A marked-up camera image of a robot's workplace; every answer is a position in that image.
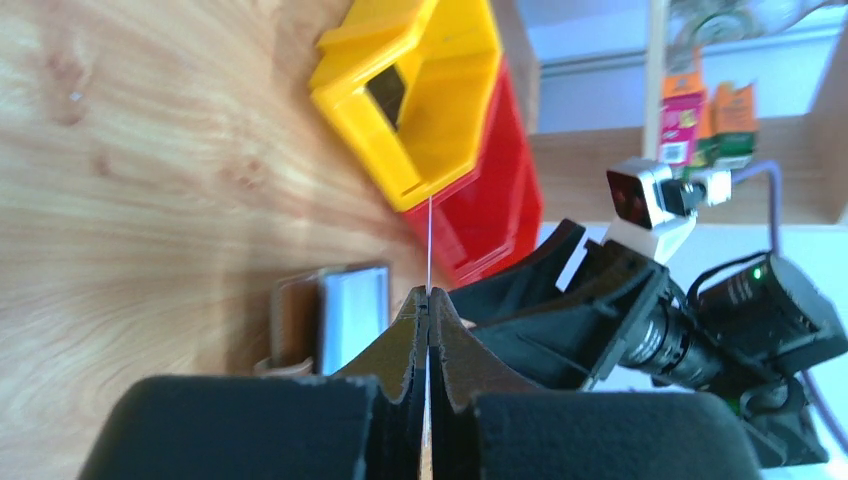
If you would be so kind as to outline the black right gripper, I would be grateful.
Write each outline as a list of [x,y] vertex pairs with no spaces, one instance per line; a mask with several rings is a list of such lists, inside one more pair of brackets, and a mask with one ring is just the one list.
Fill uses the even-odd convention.
[[579,390],[612,368],[641,371],[656,386],[724,400],[742,421],[763,467],[825,463],[801,373],[847,351],[833,303],[794,263],[773,252],[733,262],[738,272],[689,291],[644,258],[584,259],[565,290],[478,320],[472,334],[503,363],[549,389]]

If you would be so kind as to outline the brown leather card holder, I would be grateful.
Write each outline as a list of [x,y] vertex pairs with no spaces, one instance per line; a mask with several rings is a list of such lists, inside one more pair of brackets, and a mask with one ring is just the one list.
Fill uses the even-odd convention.
[[391,324],[391,267],[370,261],[322,267],[271,290],[270,355],[257,376],[330,376]]

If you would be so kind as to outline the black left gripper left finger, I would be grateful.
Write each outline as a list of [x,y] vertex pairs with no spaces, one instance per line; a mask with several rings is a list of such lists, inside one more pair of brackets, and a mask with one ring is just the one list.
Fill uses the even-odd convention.
[[83,479],[415,479],[428,298],[330,376],[153,376],[117,401]]

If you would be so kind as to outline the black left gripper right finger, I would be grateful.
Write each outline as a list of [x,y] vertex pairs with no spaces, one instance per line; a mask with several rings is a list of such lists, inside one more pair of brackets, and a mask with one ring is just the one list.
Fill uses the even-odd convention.
[[709,394],[541,388],[429,298],[432,465],[437,479],[757,479],[741,424]]

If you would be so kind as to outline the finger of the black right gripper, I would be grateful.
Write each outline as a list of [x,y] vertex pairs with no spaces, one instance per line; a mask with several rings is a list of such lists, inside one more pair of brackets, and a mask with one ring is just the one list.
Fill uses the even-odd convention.
[[491,325],[551,301],[557,280],[580,247],[586,228],[562,220],[542,244],[511,267],[449,292],[459,317]]

